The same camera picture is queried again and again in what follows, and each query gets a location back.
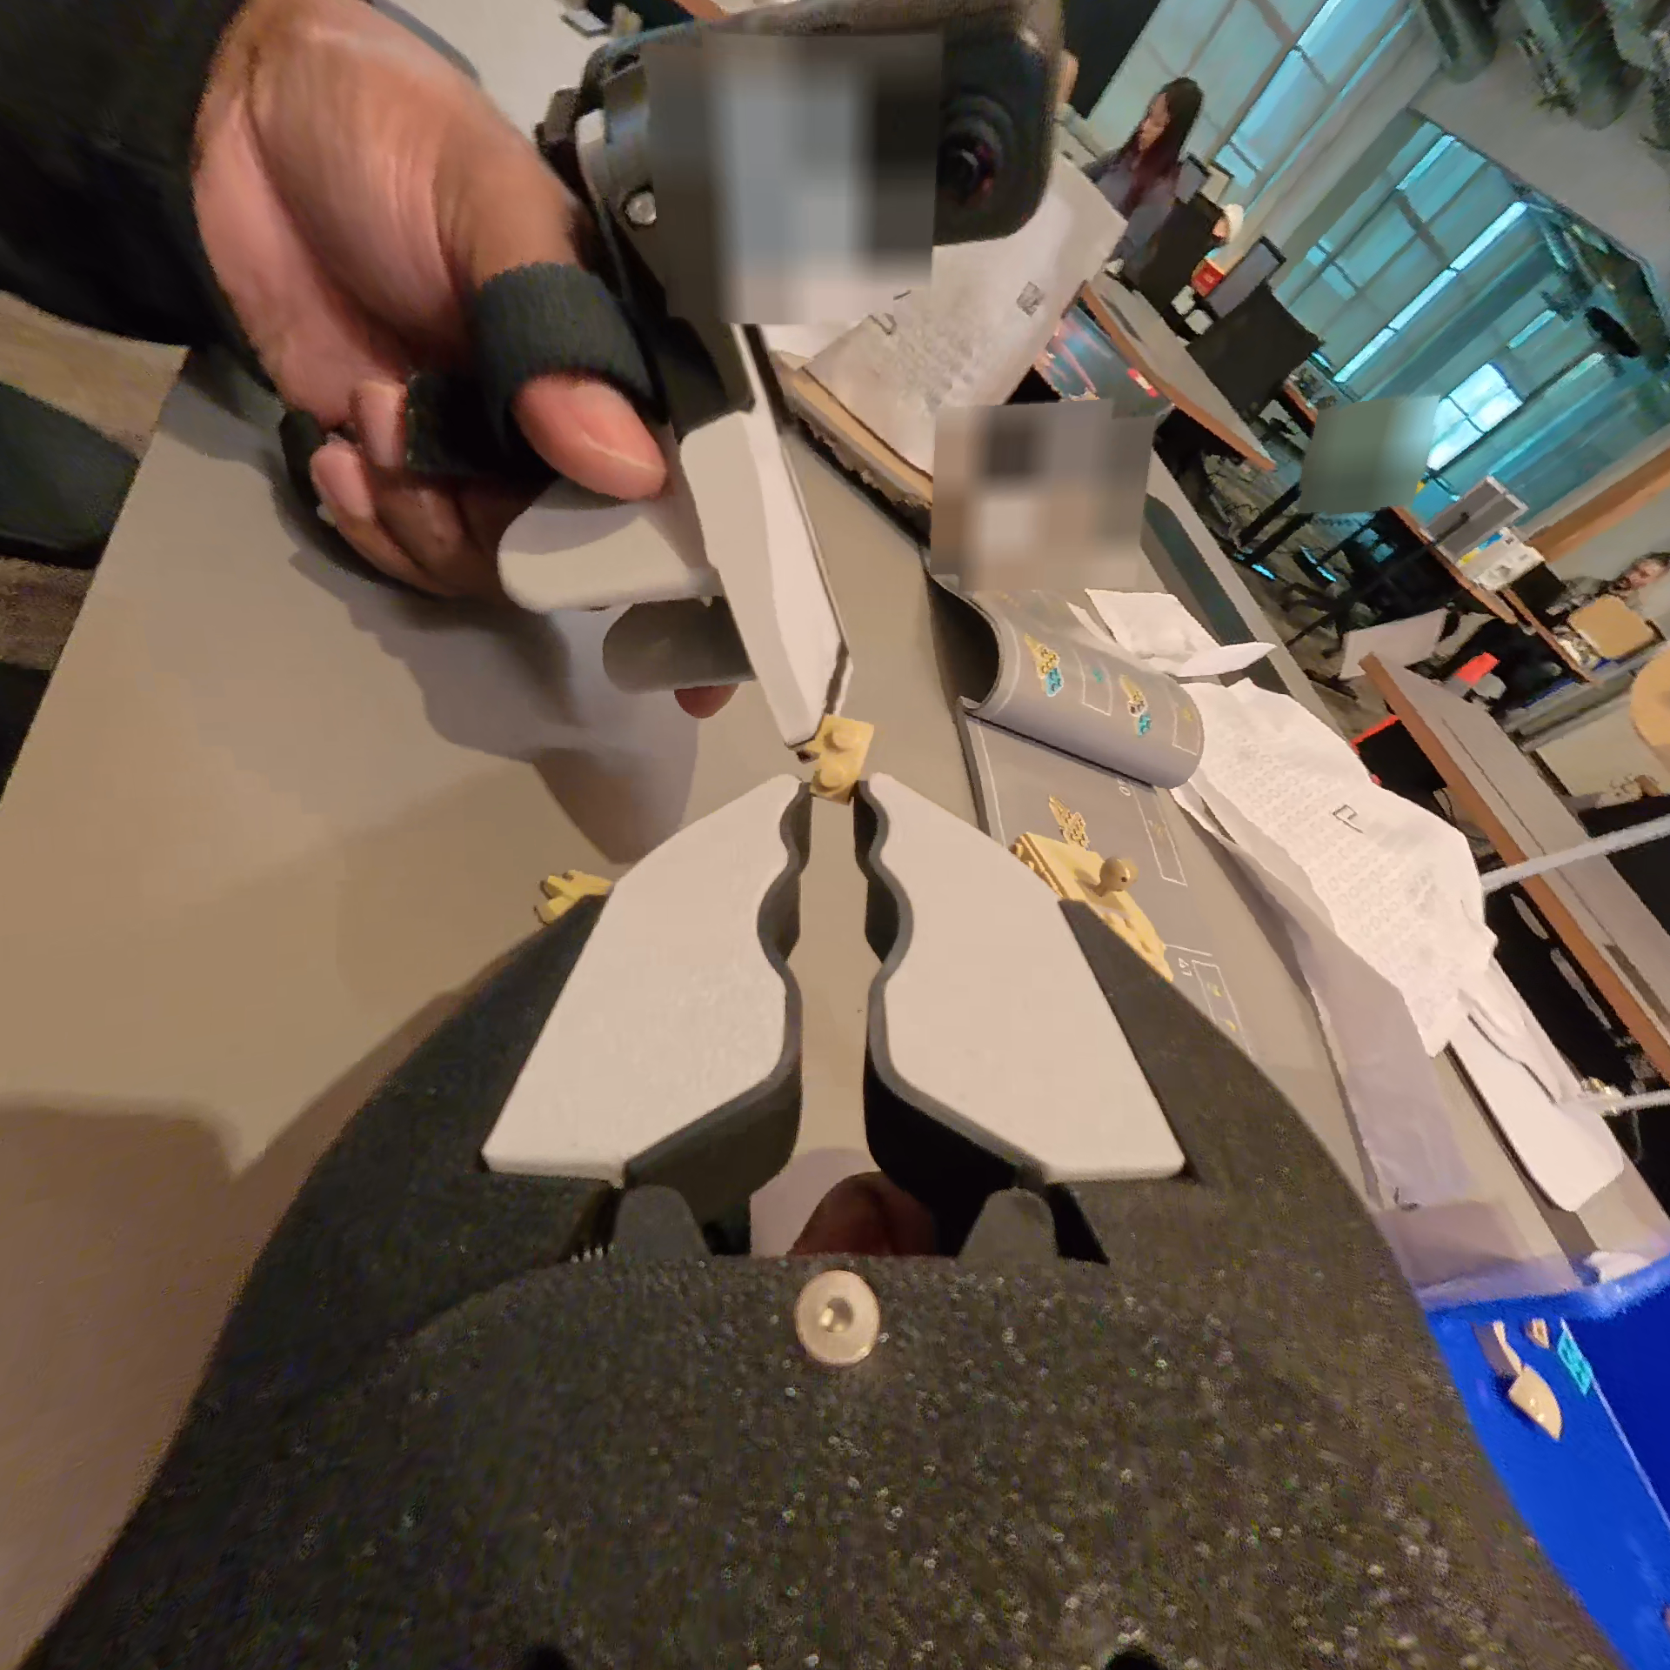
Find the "grey instruction booklet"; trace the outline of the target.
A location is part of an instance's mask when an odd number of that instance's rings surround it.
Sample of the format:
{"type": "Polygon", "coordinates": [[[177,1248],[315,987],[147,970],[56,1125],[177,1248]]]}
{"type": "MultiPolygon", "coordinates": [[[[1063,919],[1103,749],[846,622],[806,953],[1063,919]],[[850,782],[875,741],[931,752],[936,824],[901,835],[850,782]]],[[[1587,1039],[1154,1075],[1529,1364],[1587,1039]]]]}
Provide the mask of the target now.
{"type": "Polygon", "coordinates": [[[1194,698],[1063,596],[931,576],[929,601],[980,827],[1009,847],[1022,831],[1057,835],[1048,795],[1081,812],[1096,853],[1137,867],[1133,898],[1167,943],[1174,986],[1250,1049],[1174,802],[1201,754],[1194,698]]]}

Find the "person's left hand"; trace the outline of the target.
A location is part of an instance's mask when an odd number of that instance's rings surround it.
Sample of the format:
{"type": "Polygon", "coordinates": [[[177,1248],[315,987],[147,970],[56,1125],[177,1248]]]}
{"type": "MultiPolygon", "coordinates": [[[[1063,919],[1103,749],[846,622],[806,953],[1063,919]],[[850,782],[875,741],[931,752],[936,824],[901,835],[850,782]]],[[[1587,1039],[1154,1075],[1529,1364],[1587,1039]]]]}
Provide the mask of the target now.
{"type": "Polygon", "coordinates": [[[370,4],[247,4],[198,111],[206,260],[261,372],[323,430],[309,476],[337,534],[420,592],[503,603],[531,499],[406,473],[413,372],[470,359],[470,303],[582,262],[589,227],[533,142],[370,4]]]}

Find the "tan brick model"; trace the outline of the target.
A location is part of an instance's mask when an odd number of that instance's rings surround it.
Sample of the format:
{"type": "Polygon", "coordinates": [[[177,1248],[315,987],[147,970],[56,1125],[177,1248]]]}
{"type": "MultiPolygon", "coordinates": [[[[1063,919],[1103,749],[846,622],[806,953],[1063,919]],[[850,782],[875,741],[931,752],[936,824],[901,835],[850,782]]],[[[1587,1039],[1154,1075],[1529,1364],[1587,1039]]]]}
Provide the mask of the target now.
{"type": "Polygon", "coordinates": [[[1127,858],[1096,853],[1085,817],[1057,796],[1048,795],[1046,806],[1057,835],[1022,831],[1009,845],[1011,856],[1027,866],[1063,904],[1086,906],[1159,979],[1174,982],[1167,943],[1133,898],[1137,867],[1127,858]]]}

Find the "grey equipment case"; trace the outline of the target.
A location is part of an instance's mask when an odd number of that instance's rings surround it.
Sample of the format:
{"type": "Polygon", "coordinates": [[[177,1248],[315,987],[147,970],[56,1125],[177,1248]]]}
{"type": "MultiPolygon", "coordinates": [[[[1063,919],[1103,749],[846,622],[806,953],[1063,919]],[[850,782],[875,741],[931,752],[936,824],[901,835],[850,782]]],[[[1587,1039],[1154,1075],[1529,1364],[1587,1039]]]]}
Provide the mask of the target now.
{"type": "Polygon", "coordinates": [[[1544,556],[1516,531],[1524,513],[1524,499],[1495,477],[1485,477],[1433,514],[1431,543],[1471,586],[1501,592],[1544,564],[1544,556]]]}

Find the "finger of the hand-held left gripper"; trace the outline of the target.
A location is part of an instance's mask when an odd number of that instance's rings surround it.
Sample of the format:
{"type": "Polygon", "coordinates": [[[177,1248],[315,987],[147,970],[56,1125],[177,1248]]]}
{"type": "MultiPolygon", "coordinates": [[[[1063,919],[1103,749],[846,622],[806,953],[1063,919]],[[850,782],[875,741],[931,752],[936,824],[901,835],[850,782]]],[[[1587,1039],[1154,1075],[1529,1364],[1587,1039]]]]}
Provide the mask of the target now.
{"type": "Polygon", "coordinates": [[[850,649],[756,331],[698,324],[706,368],[671,376],[679,470],[708,566],[782,744],[841,714],[850,649]]]}

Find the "wood-edged neighbouring desk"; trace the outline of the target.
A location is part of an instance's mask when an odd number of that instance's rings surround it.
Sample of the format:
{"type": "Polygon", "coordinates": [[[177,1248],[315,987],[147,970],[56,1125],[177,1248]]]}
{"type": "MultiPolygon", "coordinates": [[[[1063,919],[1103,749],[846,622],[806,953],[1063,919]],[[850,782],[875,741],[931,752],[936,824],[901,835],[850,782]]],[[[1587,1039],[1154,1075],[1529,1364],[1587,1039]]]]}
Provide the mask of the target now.
{"type": "Polygon", "coordinates": [[[1659,1075],[1668,1075],[1668,935],[1636,889],[1597,853],[1537,763],[1493,717],[1439,683],[1363,662],[1368,683],[1442,775],[1463,817],[1509,866],[1573,855],[1521,888],[1575,965],[1617,1013],[1659,1075]]]}
{"type": "Polygon", "coordinates": [[[1099,275],[1081,286],[1078,303],[1127,367],[1176,411],[1255,470],[1268,473],[1276,469],[1276,460],[1260,446],[1255,433],[1145,298],[1099,275]]]}

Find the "dark printed cardboard box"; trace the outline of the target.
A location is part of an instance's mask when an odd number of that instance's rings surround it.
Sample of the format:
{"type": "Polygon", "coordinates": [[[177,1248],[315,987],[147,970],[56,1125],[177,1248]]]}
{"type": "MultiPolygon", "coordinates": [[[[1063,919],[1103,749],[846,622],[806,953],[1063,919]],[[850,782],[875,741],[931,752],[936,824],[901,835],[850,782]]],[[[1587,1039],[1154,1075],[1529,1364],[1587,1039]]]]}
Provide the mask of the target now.
{"type": "Polygon", "coordinates": [[[1038,400],[1065,405],[1112,405],[1117,413],[1150,413],[1159,420],[1174,402],[1116,348],[1096,320],[1074,304],[1053,329],[1033,361],[1031,382],[1038,400]]]}

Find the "blue plastic bin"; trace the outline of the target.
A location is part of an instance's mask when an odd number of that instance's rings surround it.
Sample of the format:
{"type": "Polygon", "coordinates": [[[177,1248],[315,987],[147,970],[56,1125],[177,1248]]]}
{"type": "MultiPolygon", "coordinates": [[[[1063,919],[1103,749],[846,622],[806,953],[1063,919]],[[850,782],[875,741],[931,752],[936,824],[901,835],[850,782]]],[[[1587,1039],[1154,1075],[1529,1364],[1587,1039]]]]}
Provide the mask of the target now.
{"type": "Polygon", "coordinates": [[[1530,1294],[1505,1278],[1421,1292],[1433,1338],[1509,1497],[1625,1665],[1668,1665],[1668,1260],[1530,1294]],[[1478,1327],[1505,1319],[1521,1363],[1554,1389],[1552,1441],[1505,1400],[1478,1327]],[[1559,1325],[1586,1352],[1578,1395],[1554,1355],[1559,1325]]]}

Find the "black office chair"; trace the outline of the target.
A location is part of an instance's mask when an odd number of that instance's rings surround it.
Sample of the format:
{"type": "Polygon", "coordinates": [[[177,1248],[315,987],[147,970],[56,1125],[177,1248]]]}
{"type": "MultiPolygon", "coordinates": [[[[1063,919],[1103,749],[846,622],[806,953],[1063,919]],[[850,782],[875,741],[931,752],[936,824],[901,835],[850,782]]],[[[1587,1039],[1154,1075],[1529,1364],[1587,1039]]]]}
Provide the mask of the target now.
{"type": "Polygon", "coordinates": [[[1320,346],[1321,338],[1299,324],[1268,284],[1260,284],[1187,345],[1187,356],[1240,420],[1254,421],[1320,346]]]}

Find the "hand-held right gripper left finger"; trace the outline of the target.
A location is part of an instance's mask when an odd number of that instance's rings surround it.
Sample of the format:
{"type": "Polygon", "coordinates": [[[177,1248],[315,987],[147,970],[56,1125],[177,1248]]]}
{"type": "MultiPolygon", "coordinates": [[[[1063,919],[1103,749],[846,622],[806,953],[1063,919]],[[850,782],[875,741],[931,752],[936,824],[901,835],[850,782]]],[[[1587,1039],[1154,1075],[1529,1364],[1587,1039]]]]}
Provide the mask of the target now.
{"type": "Polygon", "coordinates": [[[781,775],[624,877],[483,1142],[493,1174],[667,1187],[719,1222],[802,1115],[807,785],[781,775]]]}

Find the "plain white paper bag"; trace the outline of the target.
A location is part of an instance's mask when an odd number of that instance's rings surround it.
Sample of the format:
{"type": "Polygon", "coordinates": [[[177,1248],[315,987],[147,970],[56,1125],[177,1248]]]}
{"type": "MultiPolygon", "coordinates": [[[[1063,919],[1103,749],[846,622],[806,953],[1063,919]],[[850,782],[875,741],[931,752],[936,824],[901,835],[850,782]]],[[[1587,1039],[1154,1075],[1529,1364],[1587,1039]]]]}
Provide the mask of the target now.
{"type": "Polygon", "coordinates": [[[1401,1209],[1465,1199],[1471,1171],[1401,991],[1315,912],[1292,906],[1287,919],[1377,1199],[1401,1209]]]}
{"type": "Polygon", "coordinates": [[[1468,997],[1451,1037],[1499,1135],[1557,1209],[1575,1214],[1624,1174],[1608,1123],[1581,1105],[1578,1081],[1516,994],[1468,997]]]}

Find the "crumpled white paper bag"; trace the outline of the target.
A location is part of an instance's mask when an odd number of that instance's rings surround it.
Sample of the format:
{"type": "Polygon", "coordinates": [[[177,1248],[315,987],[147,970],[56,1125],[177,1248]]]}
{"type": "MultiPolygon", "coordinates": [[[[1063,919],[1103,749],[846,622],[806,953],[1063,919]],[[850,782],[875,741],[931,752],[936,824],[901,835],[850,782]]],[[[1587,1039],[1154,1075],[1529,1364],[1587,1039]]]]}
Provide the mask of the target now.
{"type": "Polygon", "coordinates": [[[1276,650],[1265,640],[1219,644],[1169,592],[1088,591],[1099,632],[1129,659],[1182,678],[1226,678],[1260,666],[1276,650]]]}

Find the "white printed paper bag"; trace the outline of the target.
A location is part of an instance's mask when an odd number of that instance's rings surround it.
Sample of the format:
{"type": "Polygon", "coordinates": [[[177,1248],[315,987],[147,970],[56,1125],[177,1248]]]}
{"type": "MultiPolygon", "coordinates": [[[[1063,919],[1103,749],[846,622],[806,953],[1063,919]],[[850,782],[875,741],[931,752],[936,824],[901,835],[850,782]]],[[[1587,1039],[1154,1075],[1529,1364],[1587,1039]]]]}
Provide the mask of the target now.
{"type": "Polygon", "coordinates": [[[933,473],[942,409],[1001,406],[1124,233],[1124,219],[1066,157],[1033,217],[1005,239],[938,246],[913,289],[806,364],[846,411],[911,469],[933,473]]]}

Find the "tan brick plates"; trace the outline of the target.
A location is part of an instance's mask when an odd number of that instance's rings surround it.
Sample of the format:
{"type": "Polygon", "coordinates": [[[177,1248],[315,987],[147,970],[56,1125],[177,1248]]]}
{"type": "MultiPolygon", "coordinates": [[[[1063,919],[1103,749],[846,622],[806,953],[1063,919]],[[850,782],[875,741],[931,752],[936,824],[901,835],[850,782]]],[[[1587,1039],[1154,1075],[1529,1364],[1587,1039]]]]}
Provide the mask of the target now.
{"type": "Polygon", "coordinates": [[[809,792],[828,803],[850,803],[862,782],[873,738],[872,723],[824,714],[817,733],[797,749],[809,772],[809,792]]]}

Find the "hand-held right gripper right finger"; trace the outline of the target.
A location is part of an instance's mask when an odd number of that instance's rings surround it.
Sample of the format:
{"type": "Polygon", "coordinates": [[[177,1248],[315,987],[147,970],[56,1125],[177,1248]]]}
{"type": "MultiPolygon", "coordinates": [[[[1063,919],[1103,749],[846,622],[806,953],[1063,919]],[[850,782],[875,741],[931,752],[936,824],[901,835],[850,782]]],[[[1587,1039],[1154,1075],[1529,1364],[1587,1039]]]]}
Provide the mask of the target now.
{"type": "Polygon", "coordinates": [[[878,970],[868,998],[865,1134],[941,1226],[1011,1187],[1174,1181],[1179,1140],[1068,907],[992,837],[889,775],[853,808],[878,970]]]}

